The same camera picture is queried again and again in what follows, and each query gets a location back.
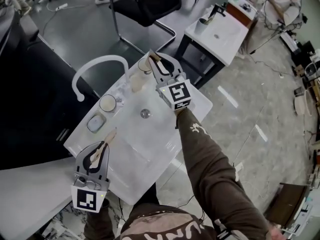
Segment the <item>pen holder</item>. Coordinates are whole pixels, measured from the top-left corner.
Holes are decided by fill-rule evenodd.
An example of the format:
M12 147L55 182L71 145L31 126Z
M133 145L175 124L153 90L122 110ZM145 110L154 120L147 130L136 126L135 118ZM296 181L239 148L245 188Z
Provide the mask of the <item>pen holder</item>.
M205 22L207 20L205 18L200 18L196 22L194 33L197 35L201 35L201 33L208 27L208 25L205 25Z

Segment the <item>brown sweatshirt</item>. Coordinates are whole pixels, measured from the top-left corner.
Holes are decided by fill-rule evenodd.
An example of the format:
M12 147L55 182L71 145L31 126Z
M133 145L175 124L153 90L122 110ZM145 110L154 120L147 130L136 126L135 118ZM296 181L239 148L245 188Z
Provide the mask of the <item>brown sweatshirt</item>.
M239 239L271 239L268 224L247 197L236 170L189 109L177 117L185 166L195 198L214 223L219 219ZM84 235L88 240L113 240L108 208L88 213ZM130 214L117 240L215 240L218 233L202 226L192 214L179 208L140 204Z

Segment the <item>gray floor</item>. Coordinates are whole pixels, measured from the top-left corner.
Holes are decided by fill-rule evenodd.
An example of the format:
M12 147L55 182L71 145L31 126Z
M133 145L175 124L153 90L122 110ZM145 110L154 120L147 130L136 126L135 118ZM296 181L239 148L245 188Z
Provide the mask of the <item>gray floor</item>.
M141 55L118 41L108 6L98 7L93 1L53 0L48 5L50 9L64 3L69 6L88 6L59 11L47 25L44 38L76 70L101 55L120 55L131 65L138 61ZM181 10L161 20L177 32L176 41L164 52L170 55L175 53L184 29L201 16L204 8L225 1L199 0L194 5L194 0L183 0ZM46 3L35 6L31 16L41 33L53 13L47 10ZM119 16L118 19L123 35L145 51L149 48L149 41L151 47L156 48L164 39L169 38L155 27L146 29L125 17ZM198 52L187 50L186 56L199 63ZM263 63L254 63L250 57L236 57L229 67L220 71L200 89L213 103L212 110L202 124L229 157L231 164L243 164L239 173L240 180L247 195L258 209L263 211L280 182L306 182L311 165L307 143L310 135L304 135L303 131L316 131L318 115L315 108L312 111L313 116L295 114L293 91L301 86L301 82L293 77L290 54L278 39L258 50L253 58L264 61L273 70L283 72L284 77L280 78L278 72ZM205 61L199 67L207 65L208 61ZM112 84L112 78L121 74L122 70L117 65L112 65L112 71L108 71L104 65L91 70L84 78L99 94L103 94ZM238 106L234 106L218 90L219 86L233 97ZM157 189L160 202L175 207L186 204L193 195L182 153L159 178ZM127 219L131 207L126 204L123 206L124 217ZM182 209L198 218L202 215L202 210L194 198ZM206 217L204 223L210 225L211 221ZM83 225L79 228L80 232L76 233L78 236L81 235Z

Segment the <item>white sink basin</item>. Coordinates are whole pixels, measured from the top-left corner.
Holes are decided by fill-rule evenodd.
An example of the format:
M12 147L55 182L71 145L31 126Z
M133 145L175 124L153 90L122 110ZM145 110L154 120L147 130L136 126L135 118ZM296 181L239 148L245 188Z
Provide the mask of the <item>white sink basin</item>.
M117 92L117 86L124 81L122 76L106 94ZM98 101L64 143L76 157L85 147L104 140L117 128L110 144L107 177L109 189L129 205L135 204L156 182L182 148L179 131L175 129L176 116L155 88L156 80L150 75L149 81L139 92L132 93L123 107L117 105L115 113L104 112ZM190 95L193 100L189 108L201 122L212 103L193 86ZM148 118L141 117L143 109L150 111ZM92 133L87 122L97 111L106 117L106 123L97 133Z
M210 13L202 18L207 19ZM197 22L189 26L184 34L213 54L224 65L229 66L244 41L248 28L226 11L225 17L216 13L201 34L195 33Z

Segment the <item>sleeve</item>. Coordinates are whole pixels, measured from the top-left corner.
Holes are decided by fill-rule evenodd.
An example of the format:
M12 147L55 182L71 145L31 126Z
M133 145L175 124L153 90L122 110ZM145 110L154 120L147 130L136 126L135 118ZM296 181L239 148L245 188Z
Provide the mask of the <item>sleeve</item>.
M177 117L182 151L195 198L214 222L241 231L248 239L265 239L268 224L247 197L236 170L189 109Z
M297 6L290 6L284 13L283 19L286 26L290 25L298 16L299 8Z
M114 240L115 235L109 216L109 201L105 199L99 213L88 212L84 226L85 240Z

